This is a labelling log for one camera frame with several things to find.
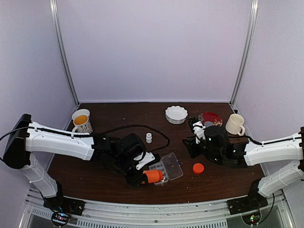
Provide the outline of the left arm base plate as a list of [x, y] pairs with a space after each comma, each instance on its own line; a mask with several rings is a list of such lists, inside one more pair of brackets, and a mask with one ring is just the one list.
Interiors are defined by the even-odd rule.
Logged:
[[85, 207], [84, 201], [66, 197], [43, 197], [43, 201], [43, 206], [50, 209], [51, 211], [62, 212], [68, 215], [81, 216]]

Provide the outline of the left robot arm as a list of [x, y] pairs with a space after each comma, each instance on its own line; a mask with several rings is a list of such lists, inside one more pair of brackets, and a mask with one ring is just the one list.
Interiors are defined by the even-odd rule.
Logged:
[[75, 133], [42, 126], [23, 114], [9, 139], [3, 155], [4, 163], [24, 173], [58, 211], [68, 207], [68, 200], [59, 191], [58, 183], [46, 174], [33, 152], [48, 152], [100, 162], [110, 170], [123, 173], [128, 184], [147, 183], [143, 167], [154, 161], [142, 140], [134, 133], [122, 138], [110, 138], [100, 133]]

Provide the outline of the clear plastic pill organizer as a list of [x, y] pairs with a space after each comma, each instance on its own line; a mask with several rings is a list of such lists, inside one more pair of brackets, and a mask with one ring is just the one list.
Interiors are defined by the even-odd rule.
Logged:
[[162, 172], [162, 179], [154, 183], [156, 186], [163, 186], [168, 181], [173, 181], [183, 176], [183, 171], [174, 152], [163, 156], [159, 162], [149, 165], [149, 169]]

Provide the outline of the orange pill bottle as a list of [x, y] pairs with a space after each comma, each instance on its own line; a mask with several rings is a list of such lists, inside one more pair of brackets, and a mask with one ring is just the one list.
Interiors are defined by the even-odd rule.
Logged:
[[147, 170], [143, 171], [143, 174], [147, 176], [149, 184], [160, 182], [164, 178], [164, 175], [161, 170]]

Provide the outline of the orange bottle cap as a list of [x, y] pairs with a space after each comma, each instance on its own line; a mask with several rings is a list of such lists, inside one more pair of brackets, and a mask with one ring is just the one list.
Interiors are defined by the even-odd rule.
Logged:
[[201, 163], [195, 163], [192, 167], [192, 171], [196, 175], [202, 174], [204, 172], [204, 170], [205, 170], [205, 167]]

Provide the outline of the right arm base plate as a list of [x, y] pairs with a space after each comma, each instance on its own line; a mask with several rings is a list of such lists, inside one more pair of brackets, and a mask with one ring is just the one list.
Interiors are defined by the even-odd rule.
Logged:
[[230, 215], [235, 215], [254, 210], [259, 211], [262, 207], [266, 207], [268, 205], [268, 201], [264, 197], [256, 198], [245, 196], [232, 200], [230, 199], [227, 201], [227, 204]]

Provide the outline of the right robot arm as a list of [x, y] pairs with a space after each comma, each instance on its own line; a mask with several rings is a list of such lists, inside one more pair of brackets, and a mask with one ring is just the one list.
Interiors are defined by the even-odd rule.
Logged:
[[252, 182], [243, 204], [254, 209], [275, 191], [304, 179], [304, 132], [274, 141], [231, 143], [224, 128], [200, 127], [202, 137], [197, 135], [183, 139], [190, 156], [204, 155], [209, 161], [234, 169], [247, 168], [265, 162], [289, 160], [290, 163], [275, 173]]

